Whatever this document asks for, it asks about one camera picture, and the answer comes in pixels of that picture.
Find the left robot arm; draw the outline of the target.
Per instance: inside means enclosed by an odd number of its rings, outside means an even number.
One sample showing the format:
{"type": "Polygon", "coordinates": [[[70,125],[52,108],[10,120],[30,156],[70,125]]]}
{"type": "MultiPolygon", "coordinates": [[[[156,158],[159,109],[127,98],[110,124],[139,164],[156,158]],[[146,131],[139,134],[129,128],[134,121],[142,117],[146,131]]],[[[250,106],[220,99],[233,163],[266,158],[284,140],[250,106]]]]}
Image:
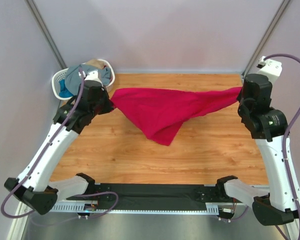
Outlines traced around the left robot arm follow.
{"type": "Polygon", "coordinates": [[[106,88],[99,82],[87,80],[78,94],[60,107],[41,147],[18,177],[9,177],[4,187],[9,194],[40,215],[47,214],[62,200],[95,193],[95,180],[78,173],[74,177],[50,181],[50,177],[68,147],[97,115],[109,113],[113,103],[106,88]]]}

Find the red t shirt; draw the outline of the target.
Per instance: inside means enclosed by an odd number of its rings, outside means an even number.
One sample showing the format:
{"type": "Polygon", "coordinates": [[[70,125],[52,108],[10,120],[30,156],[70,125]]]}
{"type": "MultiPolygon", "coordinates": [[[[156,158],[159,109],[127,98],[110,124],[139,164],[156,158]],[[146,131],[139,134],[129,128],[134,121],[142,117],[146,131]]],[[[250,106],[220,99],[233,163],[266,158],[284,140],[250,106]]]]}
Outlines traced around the red t shirt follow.
{"type": "Polygon", "coordinates": [[[234,104],[240,92],[240,87],[199,92],[120,88],[111,101],[147,139],[169,146],[184,122],[234,104]]]}

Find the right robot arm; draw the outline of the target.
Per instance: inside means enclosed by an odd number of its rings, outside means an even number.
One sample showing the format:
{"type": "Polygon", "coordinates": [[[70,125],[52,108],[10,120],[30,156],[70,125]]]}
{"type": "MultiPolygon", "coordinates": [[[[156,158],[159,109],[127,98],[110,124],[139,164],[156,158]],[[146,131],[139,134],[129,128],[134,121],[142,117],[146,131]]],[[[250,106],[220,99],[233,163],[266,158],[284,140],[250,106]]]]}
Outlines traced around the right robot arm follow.
{"type": "MultiPolygon", "coordinates": [[[[267,76],[248,74],[237,97],[238,115],[259,148],[269,191],[247,185],[233,175],[217,180],[224,196],[252,208],[255,217],[264,226],[284,225],[300,218],[282,146],[288,123],[282,111],[270,106],[272,88],[273,84],[267,76]]],[[[300,190],[297,191],[297,199],[300,204],[300,190]]]]}

